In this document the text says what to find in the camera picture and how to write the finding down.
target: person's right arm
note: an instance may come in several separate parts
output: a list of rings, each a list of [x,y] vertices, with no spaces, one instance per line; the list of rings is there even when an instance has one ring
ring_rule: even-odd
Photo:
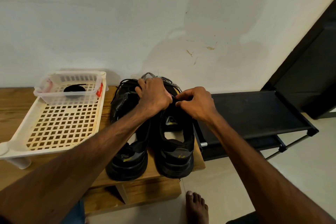
[[[261,221],[265,223],[336,223],[230,127],[203,87],[176,96],[189,115],[207,124],[239,174]]]

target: hand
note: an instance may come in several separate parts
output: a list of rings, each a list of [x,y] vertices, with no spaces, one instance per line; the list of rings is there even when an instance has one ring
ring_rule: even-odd
[[[203,87],[195,87],[185,90],[176,96],[176,106],[181,107],[196,120],[209,122],[212,117],[218,114],[210,92]]]
[[[140,97],[139,105],[148,111],[150,117],[165,110],[173,102],[171,95],[166,91],[161,78],[139,79],[140,87],[135,91]]]

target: white insole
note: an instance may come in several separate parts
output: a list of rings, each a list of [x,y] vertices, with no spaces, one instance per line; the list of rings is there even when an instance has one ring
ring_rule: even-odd
[[[138,140],[137,140],[137,134],[134,133],[134,134],[132,134],[131,138],[128,139],[127,142],[128,142],[129,145],[131,145],[132,143],[134,143],[134,142],[136,142],[136,141],[138,141]]]
[[[184,142],[183,130],[175,132],[165,132],[165,138],[167,138],[167,140],[175,139],[183,143]]]

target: forearm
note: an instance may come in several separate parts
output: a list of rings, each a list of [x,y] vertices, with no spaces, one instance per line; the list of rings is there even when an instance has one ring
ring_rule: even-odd
[[[149,118],[139,105],[90,139],[0,192],[0,214],[13,223],[59,223],[107,163]]]
[[[229,155],[262,220],[267,223],[335,223],[243,140],[219,114],[214,114],[207,124]]]

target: shoe sole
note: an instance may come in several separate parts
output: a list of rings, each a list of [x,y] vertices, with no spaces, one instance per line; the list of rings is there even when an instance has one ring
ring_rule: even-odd
[[[135,180],[139,178],[141,175],[143,175],[143,173],[146,171],[147,164],[148,164],[148,154],[146,151],[143,160],[133,167],[118,167],[114,165],[112,162],[110,162],[106,166],[105,170],[107,176],[110,177],[112,180],[119,182],[127,182]]]
[[[188,176],[194,168],[194,155],[191,154],[190,160],[184,165],[173,165],[164,161],[159,152],[155,154],[155,165],[157,171],[167,178],[180,179]]]

